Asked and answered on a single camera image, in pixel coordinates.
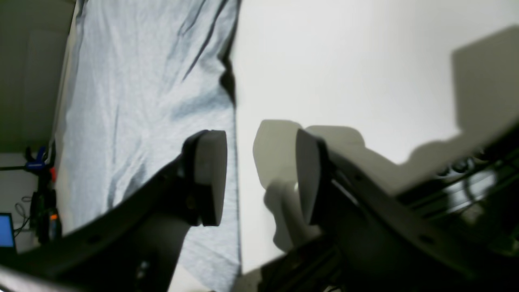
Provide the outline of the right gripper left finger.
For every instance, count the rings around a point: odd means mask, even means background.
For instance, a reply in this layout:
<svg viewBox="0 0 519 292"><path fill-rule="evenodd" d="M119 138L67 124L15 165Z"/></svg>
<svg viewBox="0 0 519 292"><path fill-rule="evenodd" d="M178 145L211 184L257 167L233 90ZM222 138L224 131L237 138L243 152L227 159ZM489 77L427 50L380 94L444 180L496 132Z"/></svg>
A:
<svg viewBox="0 0 519 292"><path fill-rule="evenodd" d="M225 131L191 135L175 160L86 226L1 258L4 292L166 292L191 227L222 220Z"/></svg>

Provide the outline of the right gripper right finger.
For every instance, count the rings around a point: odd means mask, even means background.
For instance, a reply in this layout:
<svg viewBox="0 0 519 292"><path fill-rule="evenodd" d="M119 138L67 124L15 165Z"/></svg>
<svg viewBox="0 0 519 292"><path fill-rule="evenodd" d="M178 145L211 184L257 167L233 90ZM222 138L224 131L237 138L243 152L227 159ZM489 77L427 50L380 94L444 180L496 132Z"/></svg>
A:
<svg viewBox="0 0 519 292"><path fill-rule="evenodd" d="M262 266L259 292L517 292L518 258L419 218L304 129L296 168L304 223L323 233Z"/></svg>

